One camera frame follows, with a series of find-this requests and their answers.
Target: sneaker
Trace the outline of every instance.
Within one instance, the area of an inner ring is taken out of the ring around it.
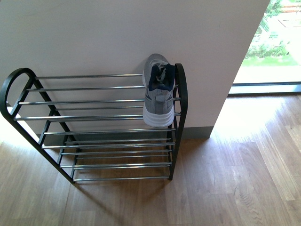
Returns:
[[[174,120],[175,66],[160,54],[151,55],[145,63],[142,81],[146,87],[143,120],[152,127],[166,127]]]

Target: green grass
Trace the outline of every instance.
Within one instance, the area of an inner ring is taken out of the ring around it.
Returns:
[[[249,59],[244,59],[242,66],[296,66],[299,65],[291,55],[287,56],[267,56],[265,58],[252,57]]]

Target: wooden floor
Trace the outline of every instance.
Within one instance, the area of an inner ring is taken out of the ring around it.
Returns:
[[[70,185],[0,121],[1,226],[300,226],[301,97],[228,98],[172,181]]]

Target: shoelace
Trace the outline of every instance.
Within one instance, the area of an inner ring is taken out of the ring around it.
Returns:
[[[160,65],[160,67],[161,67],[161,70],[160,70],[161,75],[156,76],[156,79],[158,82],[163,84],[163,80],[164,80],[165,74],[166,74],[166,68],[165,68],[165,65]]]

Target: baseboard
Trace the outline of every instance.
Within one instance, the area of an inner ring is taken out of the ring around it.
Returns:
[[[182,139],[210,138],[213,126],[186,127],[183,130]]]

